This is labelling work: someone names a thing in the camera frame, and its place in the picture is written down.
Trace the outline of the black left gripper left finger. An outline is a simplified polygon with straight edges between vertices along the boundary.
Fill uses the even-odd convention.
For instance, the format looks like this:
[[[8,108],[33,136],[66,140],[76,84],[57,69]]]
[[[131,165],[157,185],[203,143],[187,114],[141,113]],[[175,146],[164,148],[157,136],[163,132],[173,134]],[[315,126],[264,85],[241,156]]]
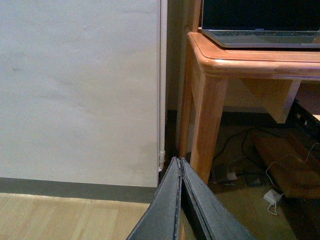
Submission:
[[[148,209],[128,240],[177,240],[180,236],[181,161],[173,157]]]

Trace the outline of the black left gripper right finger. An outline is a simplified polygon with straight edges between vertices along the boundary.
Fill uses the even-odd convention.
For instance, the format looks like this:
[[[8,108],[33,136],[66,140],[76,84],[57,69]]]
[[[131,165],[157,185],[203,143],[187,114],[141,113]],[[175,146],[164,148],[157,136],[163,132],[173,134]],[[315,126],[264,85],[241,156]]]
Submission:
[[[255,240],[256,237],[221,203],[190,164],[182,168],[181,206],[197,240]]]

